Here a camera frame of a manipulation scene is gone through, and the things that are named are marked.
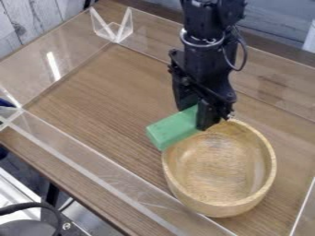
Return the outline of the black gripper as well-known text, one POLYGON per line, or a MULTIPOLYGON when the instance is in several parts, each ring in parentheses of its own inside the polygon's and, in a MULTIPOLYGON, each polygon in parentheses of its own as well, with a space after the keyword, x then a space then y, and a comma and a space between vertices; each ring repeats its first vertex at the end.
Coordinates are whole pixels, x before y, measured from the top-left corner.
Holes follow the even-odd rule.
POLYGON ((181 35, 182 49, 168 51, 172 91, 178 111, 196 106, 196 129, 226 120, 236 102, 228 76, 234 70, 237 40, 228 35, 198 39, 181 35))

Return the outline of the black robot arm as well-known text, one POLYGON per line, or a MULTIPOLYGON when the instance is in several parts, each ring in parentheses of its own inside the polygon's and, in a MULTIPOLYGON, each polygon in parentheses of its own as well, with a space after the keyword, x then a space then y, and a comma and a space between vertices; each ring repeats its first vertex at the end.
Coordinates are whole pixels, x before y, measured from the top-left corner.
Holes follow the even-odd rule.
POLYGON ((236 92, 228 76, 241 71, 245 42, 236 27, 244 18, 244 0, 180 0, 182 48, 168 51, 168 72, 177 109, 196 107, 196 129, 205 130, 229 118, 236 92))

